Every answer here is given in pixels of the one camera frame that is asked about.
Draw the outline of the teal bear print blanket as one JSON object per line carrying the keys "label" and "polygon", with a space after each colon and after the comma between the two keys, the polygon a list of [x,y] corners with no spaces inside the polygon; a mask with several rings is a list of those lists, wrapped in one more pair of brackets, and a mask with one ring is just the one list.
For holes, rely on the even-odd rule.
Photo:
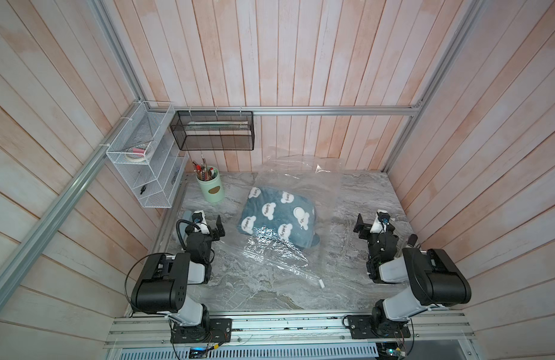
{"label": "teal bear print blanket", "polygon": [[237,231],[259,239],[287,242],[300,249],[320,243],[314,203],[299,194],[273,187],[250,189]]}

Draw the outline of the clear plastic vacuum bag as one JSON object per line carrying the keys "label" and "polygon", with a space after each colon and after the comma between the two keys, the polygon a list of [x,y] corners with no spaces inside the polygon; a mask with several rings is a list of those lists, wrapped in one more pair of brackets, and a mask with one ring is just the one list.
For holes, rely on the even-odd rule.
{"label": "clear plastic vacuum bag", "polygon": [[342,178],[343,163],[336,158],[267,158],[235,222],[234,246],[258,263],[325,288],[325,246]]}

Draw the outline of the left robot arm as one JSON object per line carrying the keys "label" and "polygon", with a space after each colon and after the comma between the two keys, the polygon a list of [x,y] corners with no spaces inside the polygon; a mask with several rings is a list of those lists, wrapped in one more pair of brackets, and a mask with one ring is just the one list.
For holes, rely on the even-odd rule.
{"label": "left robot arm", "polygon": [[209,282],[215,258],[212,244],[225,237],[223,222],[217,217],[210,227],[203,215],[195,212],[190,220],[178,220],[176,231],[183,252],[146,256],[128,302],[135,312],[163,315],[183,328],[208,330],[207,307],[190,298],[187,291],[190,285]]}

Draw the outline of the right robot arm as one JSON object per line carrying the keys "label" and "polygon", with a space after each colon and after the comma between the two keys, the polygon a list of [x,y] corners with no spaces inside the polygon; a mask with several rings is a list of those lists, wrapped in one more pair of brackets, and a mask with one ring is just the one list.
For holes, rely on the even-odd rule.
{"label": "right robot arm", "polygon": [[406,246],[398,249],[391,216],[376,212],[373,223],[358,215],[353,232],[368,247],[367,274],[374,283],[408,286],[391,298],[377,301],[370,326],[381,336],[401,330],[409,318],[433,307],[467,304],[472,290],[469,282],[443,249],[421,250],[415,247],[418,237],[410,235]]}

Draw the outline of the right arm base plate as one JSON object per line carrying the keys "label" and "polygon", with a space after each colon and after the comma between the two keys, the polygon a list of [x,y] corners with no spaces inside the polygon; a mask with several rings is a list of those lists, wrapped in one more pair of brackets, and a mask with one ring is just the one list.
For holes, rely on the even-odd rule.
{"label": "right arm base plate", "polygon": [[396,322],[383,316],[348,315],[344,323],[354,340],[411,337],[407,322]]}

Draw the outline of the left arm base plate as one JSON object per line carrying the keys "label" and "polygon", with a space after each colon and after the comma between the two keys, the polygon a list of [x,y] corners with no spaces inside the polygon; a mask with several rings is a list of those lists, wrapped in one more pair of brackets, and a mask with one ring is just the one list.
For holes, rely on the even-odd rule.
{"label": "left arm base plate", "polygon": [[231,340],[232,319],[212,318],[204,320],[200,325],[182,326],[169,321],[171,342],[173,344],[226,343]]}

